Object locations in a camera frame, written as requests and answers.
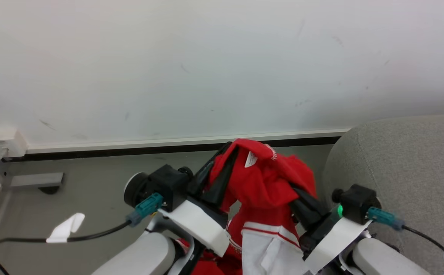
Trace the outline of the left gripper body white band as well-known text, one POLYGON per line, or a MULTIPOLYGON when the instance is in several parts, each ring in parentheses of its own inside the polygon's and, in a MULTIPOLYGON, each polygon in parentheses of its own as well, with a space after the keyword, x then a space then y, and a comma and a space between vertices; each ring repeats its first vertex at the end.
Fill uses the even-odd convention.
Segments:
POLYGON ((199 257, 205 249, 223 257, 229 247, 229 234, 215 216, 211 209, 187 197, 171 212, 159 207, 158 232, 169 231, 188 242, 186 257, 199 257))

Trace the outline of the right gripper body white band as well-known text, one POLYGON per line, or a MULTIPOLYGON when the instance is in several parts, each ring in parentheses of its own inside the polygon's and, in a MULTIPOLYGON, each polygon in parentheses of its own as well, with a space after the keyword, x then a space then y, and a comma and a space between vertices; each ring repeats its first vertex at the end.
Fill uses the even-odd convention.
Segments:
POLYGON ((343 217, 343 207, 335 206, 324 225, 329 224, 330 230, 324 233, 323 239, 316 245, 309 256, 304 259, 304 270, 316 275, 337 258, 337 269, 352 275, 363 275, 356 267, 349 266, 342 253, 360 238, 370 238, 367 231, 371 221, 365 220, 362 225, 343 217))

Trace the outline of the white and black baseboard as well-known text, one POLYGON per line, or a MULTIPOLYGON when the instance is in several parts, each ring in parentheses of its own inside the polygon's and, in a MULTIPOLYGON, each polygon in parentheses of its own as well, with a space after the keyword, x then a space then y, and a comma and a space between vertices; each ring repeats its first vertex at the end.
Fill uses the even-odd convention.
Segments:
POLYGON ((267 143, 272 147, 318 146, 335 143, 349 128, 245 134, 229 136, 205 136, 182 139, 152 139, 145 141, 119 141, 65 144, 61 146, 28 146, 25 155, 4 157, 2 163, 101 158, 117 155, 163 154, 171 152, 213 151, 224 143, 236 139, 251 139, 267 143))

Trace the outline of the red and white garment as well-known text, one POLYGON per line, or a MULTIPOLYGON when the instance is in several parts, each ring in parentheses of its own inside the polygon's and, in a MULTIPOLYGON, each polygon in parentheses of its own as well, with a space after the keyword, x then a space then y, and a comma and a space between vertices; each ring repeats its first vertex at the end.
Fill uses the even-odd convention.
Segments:
POLYGON ((241 205, 226 226, 224 256, 203 252, 191 275, 304 275, 290 209, 299 198, 294 187, 316 198, 314 175, 304 162, 267 144, 237 139, 215 155, 204 183, 203 193, 227 183, 218 207, 224 214, 235 202, 241 205))

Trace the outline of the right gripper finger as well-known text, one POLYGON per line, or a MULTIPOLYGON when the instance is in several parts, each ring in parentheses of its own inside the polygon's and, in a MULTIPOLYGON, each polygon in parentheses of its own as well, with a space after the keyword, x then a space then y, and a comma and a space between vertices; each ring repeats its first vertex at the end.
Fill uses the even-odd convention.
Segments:
POLYGON ((300 224, 305 230, 323 219, 328 209, 317 199, 300 199, 300 224))
POLYGON ((290 202, 290 209, 297 221, 319 221, 321 219, 321 203, 307 191, 291 186, 297 199, 290 202))

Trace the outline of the grey fabric sofa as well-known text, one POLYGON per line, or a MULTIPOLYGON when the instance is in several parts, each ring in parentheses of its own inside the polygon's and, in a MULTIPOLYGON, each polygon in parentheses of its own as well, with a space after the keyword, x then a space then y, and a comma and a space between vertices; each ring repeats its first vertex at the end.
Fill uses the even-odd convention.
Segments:
POLYGON ((378 120, 346 132, 331 149, 318 198, 354 184, 373 189, 382 208, 444 246, 444 115, 378 120))

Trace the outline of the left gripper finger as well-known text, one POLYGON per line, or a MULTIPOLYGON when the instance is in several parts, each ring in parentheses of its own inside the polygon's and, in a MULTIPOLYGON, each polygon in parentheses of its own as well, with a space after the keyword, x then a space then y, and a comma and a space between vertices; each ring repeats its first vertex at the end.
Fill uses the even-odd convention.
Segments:
POLYGON ((225 193, 232 176, 232 171, 239 154, 239 149, 234 147, 232 151, 227 148, 223 154, 218 154, 211 166, 208 188, 203 192, 203 202, 212 209, 222 209, 225 193))
POLYGON ((194 174, 194 178, 188 184, 188 191, 204 191, 206 186, 209 183, 209 175, 211 169, 215 164, 215 159, 219 155, 224 154, 228 148, 232 145, 232 142, 225 143, 220 150, 218 150, 215 155, 213 155, 202 167, 199 171, 194 174))

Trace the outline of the grey metal frame bracket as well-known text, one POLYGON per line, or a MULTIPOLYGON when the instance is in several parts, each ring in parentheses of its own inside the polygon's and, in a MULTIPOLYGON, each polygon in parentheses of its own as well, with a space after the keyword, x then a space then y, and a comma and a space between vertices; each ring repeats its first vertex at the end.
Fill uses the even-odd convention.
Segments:
POLYGON ((0 185, 4 190, 40 188, 46 186, 63 186, 65 174, 58 173, 40 173, 28 175, 14 175, 7 171, 7 164, 0 160, 0 185))

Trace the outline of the white wall socket box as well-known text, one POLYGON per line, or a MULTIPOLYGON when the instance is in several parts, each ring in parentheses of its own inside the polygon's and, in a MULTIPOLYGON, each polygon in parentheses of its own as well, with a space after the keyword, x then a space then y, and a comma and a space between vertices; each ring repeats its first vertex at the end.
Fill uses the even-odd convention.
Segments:
POLYGON ((16 128, 0 128, 0 159, 23 157, 28 144, 16 128))

